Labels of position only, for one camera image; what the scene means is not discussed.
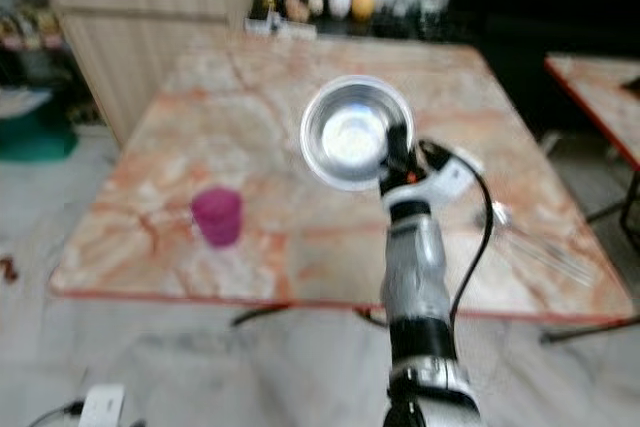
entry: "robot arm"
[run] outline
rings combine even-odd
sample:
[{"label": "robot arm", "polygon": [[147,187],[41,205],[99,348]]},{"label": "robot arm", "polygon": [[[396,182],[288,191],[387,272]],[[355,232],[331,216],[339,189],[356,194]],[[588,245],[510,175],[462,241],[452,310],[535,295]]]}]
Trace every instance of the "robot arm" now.
[{"label": "robot arm", "polygon": [[467,374],[457,359],[444,283],[444,246],[430,212],[430,200],[439,198],[433,185],[439,175],[449,175],[451,166],[444,161],[438,172],[428,172],[415,152],[402,150],[402,131],[393,127],[388,145],[389,174],[381,182],[381,193],[391,225],[381,296],[392,369],[384,427],[481,426]]}]

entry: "white tile floor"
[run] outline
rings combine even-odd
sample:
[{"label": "white tile floor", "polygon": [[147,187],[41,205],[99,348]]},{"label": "white tile floor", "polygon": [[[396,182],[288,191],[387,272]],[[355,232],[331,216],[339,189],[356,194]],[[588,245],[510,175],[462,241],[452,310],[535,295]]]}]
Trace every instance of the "white tile floor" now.
[{"label": "white tile floor", "polygon": [[[21,273],[0,285],[0,426],[27,425],[105,381],[127,387],[124,427],[139,417],[150,427],[382,425],[388,338],[349,313],[289,311],[234,331],[228,307],[46,295],[115,155],[108,138],[83,138],[63,164],[0,164],[0,249]],[[554,347],[539,333],[460,321],[488,425],[638,425],[640,329]]]}]

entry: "stainless steel bowl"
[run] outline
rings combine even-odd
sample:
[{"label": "stainless steel bowl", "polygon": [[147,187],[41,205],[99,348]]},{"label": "stainless steel bowl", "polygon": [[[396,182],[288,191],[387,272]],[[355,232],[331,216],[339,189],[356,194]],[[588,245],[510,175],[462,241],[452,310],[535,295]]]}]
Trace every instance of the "stainless steel bowl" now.
[{"label": "stainless steel bowl", "polygon": [[398,123],[406,124],[410,147],[413,118],[393,87],[375,77],[339,77],[307,106],[300,126],[302,154],[311,170],[332,187],[374,188],[387,155],[387,129]]}]

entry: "marble tabletop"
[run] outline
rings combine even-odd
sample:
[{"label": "marble tabletop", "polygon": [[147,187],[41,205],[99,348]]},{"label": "marble tabletop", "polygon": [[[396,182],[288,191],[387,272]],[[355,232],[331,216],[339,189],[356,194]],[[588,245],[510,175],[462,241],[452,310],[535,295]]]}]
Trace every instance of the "marble tabletop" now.
[{"label": "marble tabletop", "polygon": [[640,99],[622,88],[640,77],[640,60],[554,53],[547,55],[545,65],[634,170],[640,170]]},{"label": "marble tabletop", "polygon": [[[628,316],[630,300],[573,200],[473,48],[414,42],[294,41],[215,32],[196,39],[71,236],[50,281],[73,297],[248,305],[379,307],[388,218],[376,191],[320,183],[300,153],[302,113],[326,82],[368,74],[394,85],[416,130],[479,159],[515,219],[566,249],[584,285],[492,240],[461,313],[549,321]],[[238,242],[214,249],[189,203],[241,193]],[[480,241],[481,196],[435,211],[453,291]]]}]

